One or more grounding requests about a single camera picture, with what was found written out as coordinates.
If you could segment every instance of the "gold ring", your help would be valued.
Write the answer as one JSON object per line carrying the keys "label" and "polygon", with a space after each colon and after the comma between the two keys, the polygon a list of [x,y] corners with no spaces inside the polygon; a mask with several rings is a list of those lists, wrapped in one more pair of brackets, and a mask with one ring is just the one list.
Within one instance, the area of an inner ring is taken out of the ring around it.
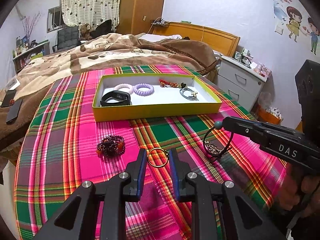
{"label": "gold ring", "polygon": [[[166,162],[165,162],[164,164],[159,165],[159,166],[156,166],[156,165],[153,165],[153,164],[151,163],[151,161],[149,160],[149,157],[150,157],[151,152],[154,151],[154,150],[161,150],[161,151],[163,151],[163,153],[167,156],[167,160],[166,160]],[[147,158],[147,160],[148,160],[148,163],[149,163],[152,167],[154,167],[154,168],[162,168],[162,167],[166,166],[166,164],[167,164],[168,161],[169,161],[169,153],[168,153],[166,150],[162,149],[162,148],[153,148],[153,149],[148,153],[148,158]]]}

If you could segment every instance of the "beaded bracelet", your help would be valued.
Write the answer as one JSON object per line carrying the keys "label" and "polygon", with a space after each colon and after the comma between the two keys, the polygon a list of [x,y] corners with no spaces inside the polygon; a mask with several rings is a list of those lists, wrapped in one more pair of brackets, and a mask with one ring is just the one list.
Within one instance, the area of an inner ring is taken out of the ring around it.
{"label": "beaded bracelet", "polygon": [[133,93],[133,86],[130,84],[119,84],[115,86],[114,90],[120,90],[121,88],[128,88],[129,91],[126,91],[126,92],[129,93],[130,95]]}
{"label": "beaded bracelet", "polygon": [[[140,88],[148,88],[149,90],[142,91],[142,90],[139,90]],[[135,85],[133,89],[138,96],[143,96],[143,97],[149,96],[155,91],[155,88],[149,84],[138,84],[138,85]]]}
{"label": "beaded bracelet", "polygon": [[120,156],[125,152],[125,142],[120,135],[109,135],[98,143],[97,154],[103,154],[107,157]]}

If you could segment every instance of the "wooden door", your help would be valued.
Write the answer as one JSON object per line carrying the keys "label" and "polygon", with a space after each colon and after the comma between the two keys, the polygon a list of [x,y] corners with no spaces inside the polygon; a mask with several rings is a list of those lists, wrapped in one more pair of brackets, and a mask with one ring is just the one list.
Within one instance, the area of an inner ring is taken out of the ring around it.
{"label": "wooden door", "polygon": [[164,0],[136,0],[133,13],[133,35],[149,31],[150,21],[162,16],[163,3]]}
{"label": "wooden door", "polygon": [[133,14],[136,0],[120,0],[119,18],[117,33],[131,34],[133,27]]}

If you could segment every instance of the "black chair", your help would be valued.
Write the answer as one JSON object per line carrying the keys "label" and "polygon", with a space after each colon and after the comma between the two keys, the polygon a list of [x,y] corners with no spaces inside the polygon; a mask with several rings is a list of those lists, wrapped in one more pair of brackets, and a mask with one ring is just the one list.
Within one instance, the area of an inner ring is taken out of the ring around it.
{"label": "black chair", "polygon": [[80,45],[79,27],[67,27],[58,31],[57,44],[52,47],[52,51],[62,52]]}

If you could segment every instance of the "spiral hair tie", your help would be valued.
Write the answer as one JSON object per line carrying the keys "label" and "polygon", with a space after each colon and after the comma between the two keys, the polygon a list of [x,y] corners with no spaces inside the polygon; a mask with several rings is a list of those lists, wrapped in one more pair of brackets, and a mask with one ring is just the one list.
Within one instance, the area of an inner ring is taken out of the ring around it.
{"label": "spiral hair tie", "polygon": [[[142,90],[139,90],[140,88],[148,88],[149,90],[142,91]],[[155,88],[149,84],[138,84],[138,85],[135,85],[133,89],[138,96],[143,96],[143,97],[149,96],[155,91]]]}
{"label": "spiral hair tie", "polygon": [[128,88],[129,91],[127,91],[127,93],[129,93],[130,95],[133,93],[133,86],[130,84],[119,84],[115,86],[114,90],[120,90],[121,88]]}

